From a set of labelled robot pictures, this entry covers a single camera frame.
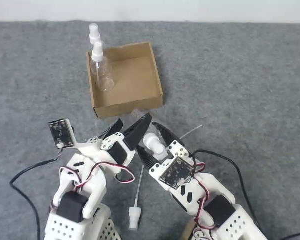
gray carpet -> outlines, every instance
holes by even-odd
[[[177,135],[232,158],[269,239],[300,232],[300,25],[100,23],[107,46],[150,41],[165,104],[153,112]],[[69,118],[79,141],[105,127],[90,106],[85,52],[88,23],[0,23],[0,240],[36,237],[34,214],[9,187],[20,170],[57,154],[47,122]],[[44,231],[58,187],[57,163],[16,184],[39,210]],[[247,210],[231,165],[200,159]],[[141,164],[133,161],[138,175]],[[139,203],[139,231],[127,230],[137,183],[108,180],[104,203],[123,240],[175,240],[189,217],[148,174]]]

circuit board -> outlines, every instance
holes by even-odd
[[[184,181],[193,171],[193,167],[177,157],[160,176],[159,180],[173,189],[178,189],[179,182]]]
[[[74,146],[69,127],[65,119],[52,121],[49,123],[51,134],[57,148],[69,148]]]

perforated plastic panel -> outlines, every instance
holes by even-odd
[[[102,234],[99,238],[100,240],[121,240],[118,232],[115,230],[112,220],[108,220]]]
[[[212,236],[218,240],[266,240],[255,226],[253,220],[240,205],[234,205],[236,211]]]

red wire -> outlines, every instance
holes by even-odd
[[[115,176],[115,179],[116,179],[118,182],[122,183],[122,184],[125,184],[125,183],[126,183],[126,184],[129,184],[129,183],[131,183],[131,182],[133,182],[133,181],[135,180],[134,174],[133,174],[133,173],[130,171],[130,169],[128,169],[127,167],[121,166],[121,165],[117,165],[117,164],[113,164],[113,163],[109,163],[109,162],[105,162],[105,161],[102,161],[102,162],[96,163],[96,164],[92,167],[92,169],[91,169],[91,171],[90,171],[90,173],[89,173],[89,175],[88,175],[86,181],[84,181],[83,183],[77,185],[76,187],[81,188],[81,187],[83,187],[84,185],[86,185],[87,182],[90,181],[90,178],[91,178],[91,176],[92,176],[92,172],[93,172],[97,167],[99,167],[100,165],[108,165],[108,166],[112,166],[112,167],[116,167],[116,168],[118,167],[118,168],[120,168],[120,169],[123,169],[123,170],[127,171],[127,172],[132,176],[132,178],[130,178],[129,180],[119,180],[119,179],[117,178],[117,176]]]
[[[195,164],[195,168],[196,168],[197,166],[198,166],[198,167],[203,166],[203,168],[200,169],[200,170],[197,170],[196,172],[201,173],[201,172],[203,172],[203,171],[205,170],[205,163],[204,163],[204,162]]]
[[[212,230],[212,229],[215,228],[215,225],[209,227],[209,226],[203,226],[203,225],[200,225],[200,224],[199,224],[199,218],[200,218],[200,213],[201,213],[202,207],[203,207],[205,201],[209,200],[209,198],[210,198],[210,193],[209,193],[208,189],[207,189],[203,184],[201,184],[200,181],[198,181],[195,177],[194,177],[194,179],[198,182],[198,184],[200,185],[200,187],[203,188],[203,190],[205,191],[205,195],[206,195],[205,197],[202,197],[202,198],[201,198],[201,201],[200,201],[200,204],[199,204],[199,209],[198,209],[198,211],[197,211],[197,213],[196,213],[196,216],[195,216],[195,218],[194,218],[194,222],[195,222],[200,228],[202,228],[202,229]]]

black cable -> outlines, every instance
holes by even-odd
[[[284,237],[284,238],[282,238],[280,240],[293,239],[293,238],[296,238],[297,236],[300,237],[300,233],[293,234],[293,235],[290,235],[290,236],[286,236],[286,237]]]
[[[249,198],[248,198],[248,196],[247,196],[247,194],[246,194],[246,190],[245,190],[245,187],[244,187],[242,174],[241,174],[241,171],[240,171],[239,167],[238,167],[231,159],[229,159],[229,158],[227,158],[227,157],[225,157],[225,156],[222,156],[222,155],[217,154],[217,153],[212,152],[212,151],[201,150],[201,149],[196,150],[196,151],[194,151],[194,152],[192,153],[192,160],[193,160],[193,162],[195,162],[195,154],[201,153],[201,152],[202,152],[202,153],[206,153],[206,154],[210,154],[210,155],[214,155],[214,156],[216,156],[216,157],[218,157],[218,158],[222,158],[222,159],[224,159],[225,161],[228,161],[230,164],[232,164],[232,165],[235,167],[236,172],[238,173],[238,176],[239,176],[239,179],[240,179],[240,184],[241,184],[242,192],[243,192],[245,201],[246,201],[246,203],[247,203],[247,205],[248,205],[248,207],[249,207],[249,210],[250,210],[250,213],[251,213],[251,215],[252,215],[252,218],[253,218],[253,220],[254,220],[256,226],[257,226],[257,227],[259,228],[259,230],[263,233],[263,231],[262,231],[262,229],[261,229],[261,227],[260,227],[260,224],[258,223],[258,221],[257,221],[257,219],[256,219],[256,217],[255,217],[255,214],[254,214],[254,211],[253,211],[253,209],[252,209],[252,206],[251,206],[251,203],[250,203],[250,201],[249,201]],[[286,237],[284,237],[284,238],[282,238],[282,239],[280,239],[280,240],[293,239],[293,238],[296,238],[296,237],[300,237],[300,233],[298,233],[298,234],[293,234],[293,235],[290,235],[290,236],[286,236]]]
[[[58,156],[54,159],[51,159],[51,160],[47,160],[47,161],[42,161],[42,162],[39,162],[33,166],[30,166],[24,170],[22,170],[21,172],[19,172],[14,178],[12,178],[12,180],[10,181],[10,186],[16,190],[31,206],[31,208],[33,209],[33,212],[34,212],[34,215],[35,215],[35,220],[36,220],[36,228],[37,228],[37,240],[40,240],[40,218],[39,218],[39,214],[38,214],[38,211],[35,207],[35,205],[33,204],[33,202],[29,199],[29,197],[24,193],[22,192],[19,188],[17,188],[15,185],[14,185],[14,182],[19,178],[21,177],[23,174],[27,173],[28,171],[32,170],[32,169],[35,169],[37,167],[40,167],[40,166],[44,166],[46,164],[49,164],[49,163],[53,163],[55,161],[57,161],[59,159],[59,157],[61,156],[63,152],[63,149],[60,150],[60,153],[58,154]]]
[[[240,184],[241,184],[241,188],[242,188],[242,192],[243,192],[245,201],[246,201],[246,203],[247,203],[247,205],[248,205],[248,207],[249,207],[249,210],[250,210],[250,213],[251,213],[251,215],[252,215],[253,221],[255,222],[255,224],[256,224],[256,226],[259,228],[259,230],[262,232],[261,227],[260,227],[260,225],[259,225],[259,223],[258,223],[258,221],[257,221],[257,219],[256,219],[256,216],[255,216],[254,211],[253,211],[253,209],[252,209],[252,206],[251,206],[251,204],[250,204],[250,200],[249,200],[249,198],[248,198],[248,195],[247,195],[247,193],[246,193],[246,190],[245,190],[245,187],[244,187],[244,183],[243,183],[242,174],[241,174],[241,171],[240,171],[239,167],[238,167],[231,159],[229,159],[229,158],[227,158],[227,157],[225,157],[225,156],[222,156],[222,155],[217,154],[217,153],[212,152],[212,151],[201,150],[201,149],[196,150],[196,151],[194,151],[194,152],[192,153],[192,159],[193,159],[194,162],[195,162],[195,154],[201,153],[201,152],[202,152],[202,153],[206,153],[206,154],[210,154],[210,155],[214,155],[214,156],[216,156],[216,157],[218,157],[218,158],[222,158],[222,159],[224,159],[225,161],[228,161],[230,164],[233,165],[233,167],[235,168],[236,172],[238,173],[239,180],[240,180]]]

